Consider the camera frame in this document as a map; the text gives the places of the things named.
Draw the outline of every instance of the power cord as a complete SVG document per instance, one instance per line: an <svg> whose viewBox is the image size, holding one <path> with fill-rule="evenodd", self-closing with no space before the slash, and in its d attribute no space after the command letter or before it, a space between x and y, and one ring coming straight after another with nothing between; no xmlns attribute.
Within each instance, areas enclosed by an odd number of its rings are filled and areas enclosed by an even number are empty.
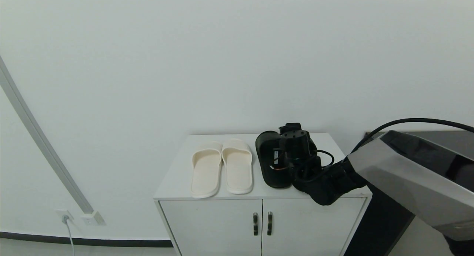
<svg viewBox="0 0 474 256"><path fill-rule="evenodd" d="M334 164L335 159L334 159L334 156L331 153L329 153L327 151L323 151L323 150L317 150L317 152L321 152L321 153L326 154L326 155L331 157L331 163L326 165L326 166L323 166L323 168Z"/></svg>
<svg viewBox="0 0 474 256"><path fill-rule="evenodd" d="M399 119L399 120L391 121L389 123L386 123L386 124L383 124L383 125L379 126L374 131L370 132L366 137L364 137L359 143L357 143L357 145L351 151L351 153L358 150L365 142L367 142L367 140L369 140L371 137L373 137L376 133L382 131L384 128L387 128L389 126L393 126L394 124L403 124L403 123L443 124L445 126L452 126L452 127L456 127L456 128L459 128L459 129L464 129L466 131L474 133L474 127L467 126L465 124L455 123L455 122L452 122L452 121L446 121L446 120L440 120L440 119L431 119L431 118L405 118L405 119Z"/></svg>
<svg viewBox="0 0 474 256"><path fill-rule="evenodd" d="M71 241L71 246L73 246L73 256L75 256L76 253L74 252L73 236L71 235L71 229L69 229L69 224L67 223L68 220L71 220L69 216L63 215L63 219L61 220L61 222L63 222L63 224L65 224L67 227L67 231L69 232L69 240Z"/></svg>

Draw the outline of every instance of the white cabinet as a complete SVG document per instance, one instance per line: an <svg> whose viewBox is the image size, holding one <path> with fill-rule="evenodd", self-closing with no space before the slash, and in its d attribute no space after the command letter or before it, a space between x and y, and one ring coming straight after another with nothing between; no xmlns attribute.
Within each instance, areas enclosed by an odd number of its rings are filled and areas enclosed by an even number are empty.
<svg viewBox="0 0 474 256"><path fill-rule="evenodd" d="M263 180L254 151L257 136L189 136L184 142L154 196L178 255L343 255L371 200L370 190L352 190L334 204L321 206L293 187L271 188ZM230 138L244 140L253 150L253 190L244 195L227 192L222 185L223 168L218 193L206 199L193 199L190 188L194 150L202 143ZM336 160L344 157L329 134L312 133L311 138ZM323 155L321 160L325 165L330 158Z"/></svg>
<svg viewBox="0 0 474 256"><path fill-rule="evenodd" d="M344 197L330 206L312 199L264 200L262 256L338 256L365 200Z"/></svg>
<svg viewBox="0 0 474 256"><path fill-rule="evenodd" d="M161 207L183 255L260 256L262 200L169 200Z"/></svg>

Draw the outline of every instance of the gray trim strip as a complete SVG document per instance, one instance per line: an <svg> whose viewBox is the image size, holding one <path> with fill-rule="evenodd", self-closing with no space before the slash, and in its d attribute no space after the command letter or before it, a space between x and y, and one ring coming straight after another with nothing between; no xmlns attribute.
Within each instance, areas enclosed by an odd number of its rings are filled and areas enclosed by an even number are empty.
<svg viewBox="0 0 474 256"><path fill-rule="evenodd" d="M39 127L37 121L34 119L33 114L31 113L30 109L25 103L25 100L18 91L15 82L13 82L13 79L11 78L11 75L8 72L7 67L5 66L5 63L3 62L1 56L0 70L0 86L3 88L3 91L5 91L7 98L10 100L10 103L12 104L21 121L27 128L34 142L36 142L36 145L38 146L39 150L43 153L49 165L51 165L51 168L54 170L59 180L61 180L64 187L66 187L66 189L69 191L69 193L76 201L77 205L79 205L81 210L83 210L85 214L92 214L94 209L87 201L86 197L84 197L83 193L74 182L73 178L67 171L63 162L56 154L56 151L54 151L53 147L51 146L51 143L49 143L48 139Z"/></svg>

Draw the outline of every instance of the white wall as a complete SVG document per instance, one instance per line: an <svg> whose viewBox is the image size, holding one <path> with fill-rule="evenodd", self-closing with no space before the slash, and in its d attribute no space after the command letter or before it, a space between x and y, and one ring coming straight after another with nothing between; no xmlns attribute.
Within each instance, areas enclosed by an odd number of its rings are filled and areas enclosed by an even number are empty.
<svg viewBox="0 0 474 256"><path fill-rule="evenodd" d="M190 133L286 122L348 152L408 116L474 124L474 0L0 0L0 53L106 227L166 239L152 202ZM444 129L409 124L398 129ZM1 98L1 231L81 214Z"/></svg>

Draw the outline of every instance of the black cable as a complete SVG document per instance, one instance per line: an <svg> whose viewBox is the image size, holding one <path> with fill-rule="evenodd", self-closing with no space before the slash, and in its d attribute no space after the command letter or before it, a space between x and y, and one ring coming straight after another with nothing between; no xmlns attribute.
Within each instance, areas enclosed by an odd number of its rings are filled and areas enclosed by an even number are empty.
<svg viewBox="0 0 474 256"><path fill-rule="evenodd" d="M327 166L330 166L330 165L333 165L333 164L334 164L335 158L334 158L334 156L333 156L331 153L329 153L329 152L327 152L327 151L323 151L323 150L316 150L316 152L317 152L317 153L323 153L323 154L326 154L326 155L328 155L328 156L331 157L331 163L328 164L328 165L326 165L326 166L322 166L322 167L321 167L322 169L325 168L325 167L327 167ZM306 160L305 162L303 162L300 166L298 166L298 167L295 168L295 180L296 180L296 181L303 182L303 183L310 183L310 182L313 182L313 181L319 179L319 177L322 175L322 172L319 173L318 175L315 175L314 177L312 177L312 178L310 178L310 179L301 178L300 175L299 175L300 171L301 171L303 168L306 168L306 170L308 170L308 168L311 168L311 166L307 166L307 163L309 163L311 160L313 160L315 157L317 157L317 156L318 156L317 153L316 153L315 155L311 156L310 158L308 158L308 160Z"/></svg>
<svg viewBox="0 0 474 256"><path fill-rule="evenodd" d="M379 126L374 131L370 132L366 137L364 137L359 143L357 143L357 145L351 151L351 153L358 150L365 142L367 142L367 140L369 140L371 137L373 137L376 133L382 131L384 128L387 128L389 126L393 126L394 124L403 124L403 123L443 124L445 126L452 126L452 127L456 127L456 128L459 128L459 129L464 129L466 131L474 133L474 127L467 126L465 124L455 123L455 122L452 122L452 121L446 121L446 120L440 120L440 119L430 119L430 118L405 118L405 119L399 119L399 120L391 121L389 123L383 124L382 126Z"/></svg>
<svg viewBox="0 0 474 256"><path fill-rule="evenodd" d="M334 156L331 153L329 153L327 151L323 151L323 150L316 150L316 152L321 152L321 153L324 153L324 154L329 155L331 157L331 163L326 165L326 166L330 166L334 163L335 159L334 159Z"/></svg>

